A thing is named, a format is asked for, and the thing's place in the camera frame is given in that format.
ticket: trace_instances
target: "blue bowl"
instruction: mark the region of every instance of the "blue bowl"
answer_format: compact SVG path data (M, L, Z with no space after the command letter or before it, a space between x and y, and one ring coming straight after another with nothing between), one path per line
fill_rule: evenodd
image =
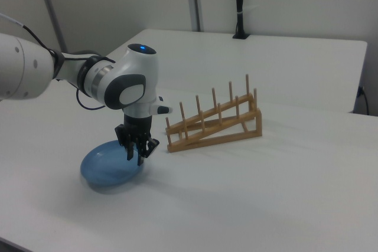
M91 150L83 159L80 172L86 181L97 186L120 185L138 174L138 150L134 145L134 156L128 161L128 154L118 141L104 143Z

